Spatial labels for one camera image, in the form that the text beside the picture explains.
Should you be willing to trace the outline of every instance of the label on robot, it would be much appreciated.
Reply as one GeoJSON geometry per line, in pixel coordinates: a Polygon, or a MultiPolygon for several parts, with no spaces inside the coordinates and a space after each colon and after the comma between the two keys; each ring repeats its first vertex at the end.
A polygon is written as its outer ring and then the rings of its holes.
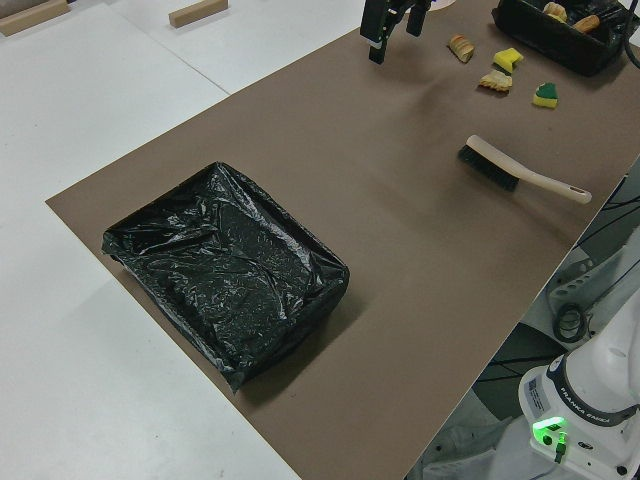
{"type": "Polygon", "coordinates": [[[544,412],[549,410],[551,405],[542,389],[541,375],[538,375],[527,384],[524,394],[535,418],[541,417],[544,412]]]}

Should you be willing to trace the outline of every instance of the brush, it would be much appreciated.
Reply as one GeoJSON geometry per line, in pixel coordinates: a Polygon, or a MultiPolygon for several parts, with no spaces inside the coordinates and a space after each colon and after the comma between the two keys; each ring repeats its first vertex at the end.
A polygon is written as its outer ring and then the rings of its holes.
{"type": "Polygon", "coordinates": [[[519,180],[524,180],[578,203],[591,201],[591,194],[586,190],[529,170],[477,135],[471,135],[467,139],[467,144],[462,147],[458,157],[510,192],[516,189],[519,180]]]}

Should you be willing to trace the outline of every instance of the glowing green indicator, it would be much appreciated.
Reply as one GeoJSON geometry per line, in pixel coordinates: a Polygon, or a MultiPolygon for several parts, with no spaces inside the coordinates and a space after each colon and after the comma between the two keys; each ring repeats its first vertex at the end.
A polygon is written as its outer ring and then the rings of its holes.
{"type": "MultiPolygon", "coordinates": [[[[565,424],[565,419],[563,417],[551,417],[546,420],[540,420],[532,425],[533,436],[535,439],[542,444],[549,445],[544,441],[544,437],[548,436],[550,431],[555,431],[560,428],[560,426],[565,424]]],[[[560,436],[560,442],[564,442],[564,435],[560,436]]]]}

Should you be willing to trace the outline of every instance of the green and yellow sponge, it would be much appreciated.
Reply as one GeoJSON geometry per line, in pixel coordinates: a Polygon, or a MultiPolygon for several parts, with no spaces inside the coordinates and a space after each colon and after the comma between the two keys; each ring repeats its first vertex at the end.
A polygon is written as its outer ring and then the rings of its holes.
{"type": "Polygon", "coordinates": [[[533,95],[533,104],[539,107],[556,108],[558,106],[558,92],[555,83],[543,83],[533,95]]]}
{"type": "Polygon", "coordinates": [[[513,73],[514,64],[523,60],[524,57],[515,48],[502,50],[493,56],[493,63],[498,65],[504,71],[513,73]]]}

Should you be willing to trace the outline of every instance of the black plastic bag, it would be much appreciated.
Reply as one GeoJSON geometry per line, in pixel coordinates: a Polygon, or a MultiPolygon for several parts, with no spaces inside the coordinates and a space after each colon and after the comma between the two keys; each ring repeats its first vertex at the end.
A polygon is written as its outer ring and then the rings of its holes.
{"type": "Polygon", "coordinates": [[[567,11],[567,23],[542,13],[547,3],[500,0],[493,18],[503,32],[582,75],[595,75],[620,56],[628,11],[618,0],[557,0],[567,11]],[[589,15],[600,18],[598,28],[584,34],[571,27],[589,15]]]}
{"type": "Polygon", "coordinates": [[[338,257],[223,163],[109,228],[102,250],[234,392],[291,353],[349,281],[338,257]]]}

